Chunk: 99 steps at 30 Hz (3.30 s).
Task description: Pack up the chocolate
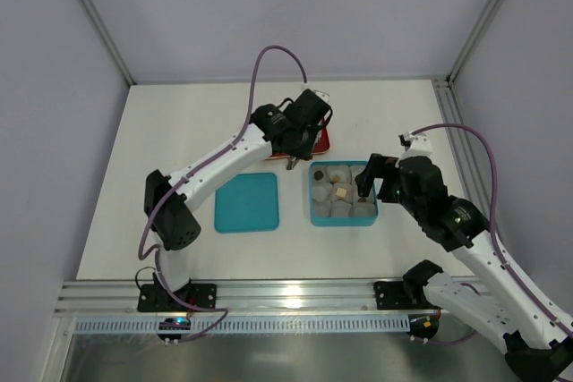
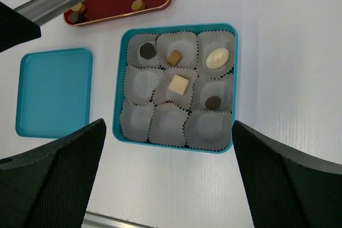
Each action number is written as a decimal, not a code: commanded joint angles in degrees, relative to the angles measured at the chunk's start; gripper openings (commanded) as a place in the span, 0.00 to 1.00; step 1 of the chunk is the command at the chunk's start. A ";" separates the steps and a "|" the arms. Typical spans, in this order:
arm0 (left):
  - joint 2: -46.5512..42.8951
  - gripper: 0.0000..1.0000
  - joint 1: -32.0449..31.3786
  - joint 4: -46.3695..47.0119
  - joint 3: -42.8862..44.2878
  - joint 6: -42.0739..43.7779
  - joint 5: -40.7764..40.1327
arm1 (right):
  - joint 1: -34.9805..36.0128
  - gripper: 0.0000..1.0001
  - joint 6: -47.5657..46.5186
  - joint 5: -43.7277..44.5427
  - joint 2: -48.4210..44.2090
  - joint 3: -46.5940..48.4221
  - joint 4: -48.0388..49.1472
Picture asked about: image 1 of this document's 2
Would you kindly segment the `red chocolate tray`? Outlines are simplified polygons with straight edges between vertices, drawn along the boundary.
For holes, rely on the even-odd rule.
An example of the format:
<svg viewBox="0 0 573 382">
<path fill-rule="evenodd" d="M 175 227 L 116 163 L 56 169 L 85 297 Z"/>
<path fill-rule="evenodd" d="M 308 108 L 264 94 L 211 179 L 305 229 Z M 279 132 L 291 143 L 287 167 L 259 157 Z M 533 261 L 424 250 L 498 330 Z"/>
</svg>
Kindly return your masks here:
<svg viewBox="0 0 573 382">
<path fill-rule="evenodd" d="M 314 156 L 324 154 L 329 150 L 329 148 L 330 148 L 329 132 L 328 129 L 325 128 L 318 133 L 314 147 L 312 149 L 312 154 Z M 273 153 L 270 157 L 268 157 L 268 160 L 285 159 L 285 158 L 288 158 L 288 154 Z"/>
</svg>

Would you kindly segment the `white square chocolate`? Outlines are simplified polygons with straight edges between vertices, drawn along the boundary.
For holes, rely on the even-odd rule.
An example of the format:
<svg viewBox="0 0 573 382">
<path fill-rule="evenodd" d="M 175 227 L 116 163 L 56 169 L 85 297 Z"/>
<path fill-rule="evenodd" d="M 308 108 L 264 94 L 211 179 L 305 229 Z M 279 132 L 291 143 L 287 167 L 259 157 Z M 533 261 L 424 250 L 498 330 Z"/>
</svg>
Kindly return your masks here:
<svg viewBox="0 0 573 382">
<path fill-rule="evenodd" d="M 341 199 L 344 199 L 344 198 L 346 197 L 346 195 L 347 195 L 347 189 L 345 189 L 345 188 L 337 188 L 337 191 L 336 191 L 336 196 L 337 196 L 337 197 L 339 197 L 339 198 L 341 198 Z"/>
</svg>

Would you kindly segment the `teal chocolate box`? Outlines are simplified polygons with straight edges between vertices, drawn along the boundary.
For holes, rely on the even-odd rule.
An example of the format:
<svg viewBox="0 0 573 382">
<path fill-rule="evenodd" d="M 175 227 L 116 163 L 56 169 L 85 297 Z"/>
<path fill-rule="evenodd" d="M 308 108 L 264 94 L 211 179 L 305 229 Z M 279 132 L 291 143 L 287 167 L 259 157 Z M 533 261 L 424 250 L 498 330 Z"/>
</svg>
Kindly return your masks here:
<svg viewBox="0 0 573 382">
<path fill-rule="evenodd" d="M 308 170 L 309 211 L 316 227 L 370 227 L 379 210 L 375 186 L 366 197 L 357 190 L 356 178 L 365 161 L 318 161 Z"/>
</svg>

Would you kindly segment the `dark round chocolate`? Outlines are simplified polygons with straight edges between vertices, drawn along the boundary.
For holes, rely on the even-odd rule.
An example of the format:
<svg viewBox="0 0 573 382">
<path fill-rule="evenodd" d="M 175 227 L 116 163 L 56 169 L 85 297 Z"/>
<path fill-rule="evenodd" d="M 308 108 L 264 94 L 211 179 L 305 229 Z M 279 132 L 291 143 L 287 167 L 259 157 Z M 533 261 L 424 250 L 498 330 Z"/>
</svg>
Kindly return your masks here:
<svg viewBox="0 0 573 382">
<path fill-rule="evenodd" d="M 320 181 L 324 177 L 324 173 L 322 171 L 315 171 L 313 177 L 316 181 Z"/>
</svg>

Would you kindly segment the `teal box lid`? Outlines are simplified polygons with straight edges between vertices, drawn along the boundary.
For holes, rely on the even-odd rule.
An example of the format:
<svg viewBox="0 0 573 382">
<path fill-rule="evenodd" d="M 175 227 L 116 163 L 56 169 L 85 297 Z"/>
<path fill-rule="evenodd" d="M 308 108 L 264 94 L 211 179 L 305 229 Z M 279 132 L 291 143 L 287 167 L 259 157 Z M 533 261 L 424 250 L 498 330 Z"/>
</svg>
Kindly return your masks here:
<svg viewBox="0 0 573 382">
<path fill-rule="evenodd" d="M 273 173 L 238 174 L 215 193 L 218 233 L 258 233 L 279 226 L 278 178 Z"/>
</svg>

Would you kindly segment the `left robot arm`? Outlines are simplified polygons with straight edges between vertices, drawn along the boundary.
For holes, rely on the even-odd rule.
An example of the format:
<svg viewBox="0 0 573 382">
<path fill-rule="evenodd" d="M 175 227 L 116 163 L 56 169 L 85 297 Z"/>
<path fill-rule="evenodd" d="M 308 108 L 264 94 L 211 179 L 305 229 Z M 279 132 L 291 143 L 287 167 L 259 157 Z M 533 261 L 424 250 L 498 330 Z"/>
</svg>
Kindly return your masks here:
<svg viewBox="0 0 573 382">
<path fill-rule="evenodd" d="M 177 292 L 190 282 L 187 247 L 201 233 L 194 212 L 217 189 L 248 167 L 275 153 L 309 160 L 317 135 L 329 124 L 329 95 L 304 89 L 279 105 L 259 106 L 230 140 L 171 174 L 159 170 L 146 178 L 144 213 L 148 221 L 138 258 L 155 254 L 157 278 Z"/>
</svg>

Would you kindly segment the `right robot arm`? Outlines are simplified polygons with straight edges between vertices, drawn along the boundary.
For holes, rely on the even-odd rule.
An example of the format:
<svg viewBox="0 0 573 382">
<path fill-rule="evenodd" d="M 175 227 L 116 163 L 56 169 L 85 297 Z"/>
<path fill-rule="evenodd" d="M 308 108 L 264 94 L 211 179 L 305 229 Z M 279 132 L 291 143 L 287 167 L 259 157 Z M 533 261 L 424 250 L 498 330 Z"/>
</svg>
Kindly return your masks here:
<svg viewBox="0 0 573 382">
<path fill-rule="evenodd" d="M 550 299 L 501 245 L 470 201 L 448 192 L 428 157 L 370 156 L 356 177 L 360 194 L 382 181 L 384 203 L 402 206 L 424 234 L 469 268 L 488 291 L 465 290 L 425 260 L 404 276 L 415 292 L 454 314 L 504 355 L 522 381 L 553 381 L 572 363 L 572 317 Z"/>
</svg>

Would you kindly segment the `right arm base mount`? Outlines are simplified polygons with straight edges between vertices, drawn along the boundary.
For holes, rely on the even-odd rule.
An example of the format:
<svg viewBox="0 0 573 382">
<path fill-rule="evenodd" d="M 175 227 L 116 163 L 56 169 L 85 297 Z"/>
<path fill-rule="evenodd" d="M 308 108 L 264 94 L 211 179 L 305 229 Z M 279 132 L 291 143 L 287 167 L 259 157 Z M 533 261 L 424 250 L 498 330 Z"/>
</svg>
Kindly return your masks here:
<svg viewBox="0 0 573 382">
<path fill-rule="evenodd" d="M 423 288 L 443 269 L 426 259 L 411 267 L 400 280 L 373 284 L 377 310 L 436 310 L 426 299 Z"/>
</svg>

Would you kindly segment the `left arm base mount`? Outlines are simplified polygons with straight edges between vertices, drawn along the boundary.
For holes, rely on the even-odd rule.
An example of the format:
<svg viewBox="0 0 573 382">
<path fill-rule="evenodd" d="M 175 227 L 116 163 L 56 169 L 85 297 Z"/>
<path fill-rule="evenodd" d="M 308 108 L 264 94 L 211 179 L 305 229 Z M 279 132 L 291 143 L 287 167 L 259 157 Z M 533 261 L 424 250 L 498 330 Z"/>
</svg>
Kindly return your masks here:
<svg viewBox="0 0 573 382">
<path fill-rule="evenodd" d="M 146 269 L 152 270 L 152 278 L 142 284 L 139 274 Z M 175 290 L 174 295 L 179 301 L 186 303 L 184 306 L 163 288 L 153 267 L 138 270 L 133 281 L 139 291 L 137 311 L 141 313 L 192 311 L 190 306 L 202 310 L 214 310 L 217 304 L 218 286 L 216 284 L 201 284 L 190 280 L 182 288 Z"/>
</svg>

